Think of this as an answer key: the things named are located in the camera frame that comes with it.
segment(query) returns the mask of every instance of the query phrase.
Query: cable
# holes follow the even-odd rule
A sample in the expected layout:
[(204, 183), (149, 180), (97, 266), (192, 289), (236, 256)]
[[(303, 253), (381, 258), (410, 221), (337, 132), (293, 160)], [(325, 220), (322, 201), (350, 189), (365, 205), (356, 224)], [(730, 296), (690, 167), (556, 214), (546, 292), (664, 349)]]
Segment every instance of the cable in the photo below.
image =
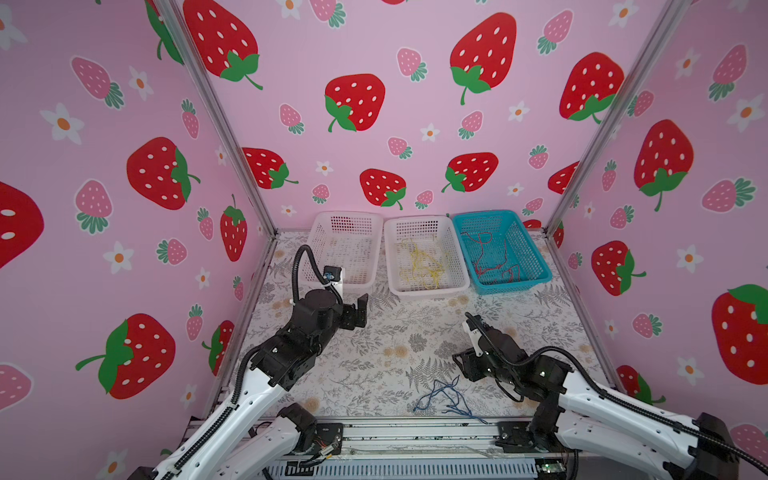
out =
[(475, 325), (475, 327), (480, 331), (480, 334), (483, 336), (483, 338), (485, 338), (485, 340), (491, 346), (491, 348), (493, 349), (494, 353), (496, 353), (496, 355), (500, 359), (502, 359), (502, 361), (504, 363), (506, 363), (507, 365), (513, 366), (513, 367), (522, 367), (522, 366), (528, 365), (531, 362), (534, 362), (539, 356), (541, 356), (542, 353), (545, 353), (545, 352), (557, 352), (557, 353), (560, 353), (562, 356), (567, 358), (568, 361), (571, 362), (576, 367), (576, 370), (579, 371), (581, 376), (584, 377), (584, 380), (587, 382), (587, 384), (598, 395), (600, 395), (602, 397), (605, 397), (606, 399), (612, 401), (613, 403), (616, 403), (616, 404), (626, 408), (627, 410), (635, 412), (638, 415), (642, 415), (642, 416), (647, 417), (647, 418), (649, 418), (651, 420), (655, 420), (656, 422), (659, 422), (662, 425), (666, 425), (666, 426), (669, 426), (669, 427), (671, 427), (671, 428), (673, 428), (673, 429), (675, 429), (677, 431), (680, 431), (680, 432), (683, 432), (683, 433), (687, 433), (688, 435), (692, 435), (692, 436), (696, 437), (697, 439), (705, 440), (705, 441), (707, 441), (707, 442), (717, 446), (720, 449), (723, 449), (723, 450), (726, 450), (726, 451), (728, 451), (730, 453), (733, 453), (734, 455), (736, 455), (736, 456), (738, 456), (740, 458), (743, 458), (744, 460), (746, 460), (747, 462), (752, 464), (755, 468), (760, 470), (764, 475), (768, 475), (768, 465), (762, 463), (760, 460), (758, 460), (757, 458), (753, 457), (752, 455), (750, 455), (749, 453), (745, 452), (744, 450), (739, 449), (739, 448), (737, 448), (737, 447), (735, 447), (733, 445), (729, 445), (729, 444), (727, 444), (727, 443), (725, 443), (725, 442), (723, 442), (723, 441), (713, 437), (712, 435), (708, 435), (706, 433), (700, 432), (699, 430), (692, 429), (691, 427), (689, 427), (687, 425), (683, 425), (680, 422), (675, 422), (674, 420), (669, 420), (667, 417), (663, 417), (663, 416), (658, 415), (656, 413), (649, 412), (646, 409), (642, 409), (641, 407), (638, 407), (638, 406), (636, 406), (636, 405), (634, 405), (632, 403), (629, 403), (629, 402), (627, 402), (627, 401), (625, 401), (623, 399), (620, 399), (618, 397), (615, 397), (615, 396), (611, 395), (605, 389), (600, 387), (592, 379), (592, 377), (589, 375), (589, 372), (587, 372), (587, 370), (576, 359), (576, 357), (574, 357), (567, 350), (560, 348), (559, 346), (543, 346), (540, 349), (538, 349), (535, 352), (533, 352), (531, 354), (531, 356), (529, 356), (527, 359), (522, 360), (521, 362), (512, 362), (491, 341), (491, 338), (485, 332), (485, 329), (482, 328), (482, 325), (480, 324), (480, 322), (469, 312), (465, 313), (465, 315), (466, 315), (467, 319), (469, 319)]

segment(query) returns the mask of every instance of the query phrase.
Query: pink wall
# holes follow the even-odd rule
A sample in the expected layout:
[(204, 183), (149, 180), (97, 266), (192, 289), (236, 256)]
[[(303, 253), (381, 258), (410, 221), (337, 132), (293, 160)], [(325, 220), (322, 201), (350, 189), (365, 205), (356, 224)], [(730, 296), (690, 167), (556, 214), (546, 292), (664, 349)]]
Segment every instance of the pink wall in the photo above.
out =
[[(557, 2), (293, 0), (288, 8), (285, 2), (186, 0), (184, 12), (234, 133), (251, 149), (266, 188), (262, 198), (278, 227), (295, 228), (310, 227), (323, 210), (398, 217), (508, 208), (522, 214), (539, 198), (543, 205), (526, 219), (546, 223), (561, 199), (549, 185), (558, 188), (560, 173), (569, 178), (568, 167), (597, 127), (591, 117), (567, 118), (584, 103), (582, 95), (615, 93), (620, 70), (631, 68), (663, 3), (600, 0), (564, 13)], [(542, 45), (548, 52), (542, 55), (539, 45), (547, 38), (556, 48)], [(229, 58), (231, 50), (239, 57)], [(592, 55), (579, 63), (593, 52), (608, 58)], [(474, 65), (483, 70), (479, 79), (463, 72)], [(457, 78), (451, 66), (458, 67)], [(571, 70), (576, 75), (569, 81)], [(363, 90), (368, 85), (372, 90)], [(461, 105), (463, 85), (481, 93), (467, 91)], [(326, 109), (326, 96), (340, 120)], [(357, 131), (349, 130), (353, 124)], [(539, 145), (547, 150), (532, 155)], [(475, 155), (482, 153), (492, 155)], [(461, 158), (451, 162), (464, 154), (463, 165)], [(462, 173), (472, 158), (488, 163), (454, 180), (466, 191), (448, 186), (441, 193), (449, 185), (447, 168)], [(429, 199), (422, 195), (427, 191), (433, 200), (419, 210), (416, 202)]]
[[(571, 276), (611, 361), (625, 380), (631, 367), (648, 385), (627, 384), (630, 393), (663, 396), (666, 407), (688, 415), (721, 417), (736, 427), (737, 444), (764, 462), (766, 453), (748, 438), (764, 444), (768, 430), (768, 319), (762, 317), (768, 315), (768, 119), (766, 102), (760, 104), (768, 85), (766, 22), (762, 2), (690, 7), (641, 89), (652, 93), (650, 106), (650, 96), (641, 94), (641, 106), (621, 122), (563, 220), (560, 248), (577, 267)], [(729, 55), (732, 49), (736, 55)], [(729, 91), (731, 82), (725, 98), (710, 100), (710, 89)], [(612, 184), (613, 174), (604, 171), (611, 160)], [(657, 174), (651, 181), (662, 166), (667, 179)], [(665, 191), (656, 212), (659, 187)], [(631, 222), (624, 206), (634, 210)], [(613, 241), (623, 245), (608, 245)], [(634, 272), (645, 277), (628, 276), (628, 262), (620, 260), (626, 251)], [(619, 263), (622, 271), (614, 275)], [(632, 278), (628, 290), (617, 281), (622, 274)], [(744, 285), (758, 287), (739, 288)], [(744, 423), (753, 426), (738, 426)]]
[[(219, 137), (187, 69), (165, 47), (158, 60), (143, 2), (16, 1), (0, 5), (0, 20), (0, 476), (127, 478), (203, 415), (215, 377), (201, 343), (238, 317), (233, 279), (248, 291), (266, 236), (231, 164), (218, 161)], [(76, 60), (73, 71), (75, 56), (104, 70)], [(119, 110), (105, 101), (110, 83)], [(195, 109), (196, 119), (184, 115), (191, 133), (184, 99)], [(134, 153), (157, 137), (170, 140)], [(188, 202), (174, 145), (201, 180), (191, 180)], [(76, 200), (83, 186), (85, 204)], [(249, 230), (237, 261), (220, 235), (232, 194)], [(162, 263), (158, 244), (171, 239), (186, 256), (173, 241)], [(194, 305), (202, 324), (193, 320), (189, 335)]]

